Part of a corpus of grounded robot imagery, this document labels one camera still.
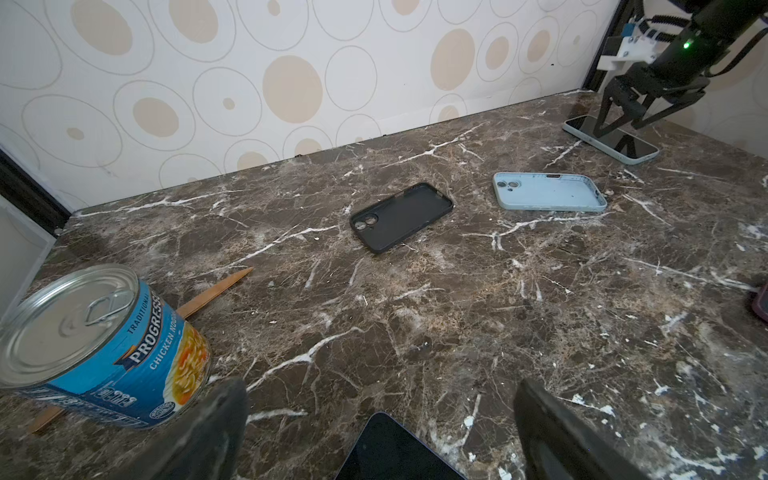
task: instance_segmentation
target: soup can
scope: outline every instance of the soup can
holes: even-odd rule
[[[63,276],[0,324],[0,391],[113,425],[166,422],[209,369],[205,338],[122,265]]]

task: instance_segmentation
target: marble countertop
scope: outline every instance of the marble countertop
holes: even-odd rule
[[[383,410],[468,478],[522,478],[511,401],[531,377],[652,478],[768,478],[768,161],[665,121],[627,167],[561,129],[574,92],[92,207],[33,289],[96,263],[180,305],[211,379],[250,387],[238,478],[332,478]],[[499,171],[586,174],[602,214],[506,211]],[[452,213],[381,255],[350,213],[428,181]],[[0,398],[8,478],[98,478],[153,432]]]

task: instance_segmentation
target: can rim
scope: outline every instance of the can rim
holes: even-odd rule
[[[40,386],[47,382],[50,382],[53,379],[56,379],[64,375],[65,373],[70,372],[73,369],[80,366],[86,360],[90,359],[96,352],[98,352],[101,349],[102,346],[109,343],[114,338],[114,336],[117,334],[118,331],[120,331],[120,328],[125,324],[128,318],[131,316],[131,313],[133,312],[134,308],[136,307],[136,303],[139,297],[138,290],[139,290],[141,281],[138,275],[131,268],[125,265],[121,265],[119,263],[101,263],[98,265],[86,267],[84,269],[79,269],[74,272],[68,273],[67,275],[64,275],[62,277],[59,277],[56,280],[50,282],[48,285],[42,287],[40,290],[34,292],[32,295],[30,295],[26,299],[24,299],[24,301],[21,302],[16,307],[13,314],[8,317],[8,321],[4,321],[0,323],[0,352],[2,352],[8,345],[13,343],[13,337],[17,333],[18,328],[20,326],[24,326],[25,322],[27,322],[28,319],[31,318],[29,316],[29,313],[34,312],[35,309],[38,308],[40,304],[45,304],[45,302],[54,298],[61,292],[65,291],[65,289],[68,288],[78,277],[86,273],[90,273],[98,270],[120,270],[122,273],[126,273],[131,278],[131,286],[134,289],[134,298],[131,301],[131,304],[127,309],[122,311],[119,319],[114,319],[112,321],[112,325],[110,326],[111,331],[109,332],[109,334],[104,335],[104,337],[99,339],[98,342],[94,342],[94,344],[90,346],[88,351],[82,354],[81,358],[74,361],[70,366],[62,369],[61,371],[56,372],[55,374],[48,375],[43,379],[36,379],[34,382],[29,382],[29,383],[20,382],[20,383],[11,384],[11,383],[8,383],[7,381],[4,382],[3,378],[0,376],[0,391],[25,389],[25,388],[34,387],[34,386]]]

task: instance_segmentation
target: pull tab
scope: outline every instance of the pull tab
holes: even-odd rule
[[[115,313],[127,309],[134,301],[134,293],[131,290],[115,290],[109,295],[96,299],[85,309],[86,326],[104,322]]]

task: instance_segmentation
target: wooden stick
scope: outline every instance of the wooden stick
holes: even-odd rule
[[[206,306],[211,300],[221,295],[224,290],[234,285],[239,279],[250,273],[251,270],[253,270],[253,267],[246,268],[239,272],[235,272],[232,275],[229,275],[224,280],[221,280],[216,285],[202,292],[200,295],[195,296],[192,300],[177,308],[177,313],[181,316],[181,318],[186,319],[193,313],[197,312],[199,309]],[[54,420],[56,420],[64,413],[65,410],[57,406],[50,406],[46,408],[40,415],[35,417],[34,422],[32,422],[32,424],[27,428],[27,433],[39,433],[42,429],[53,423]]]

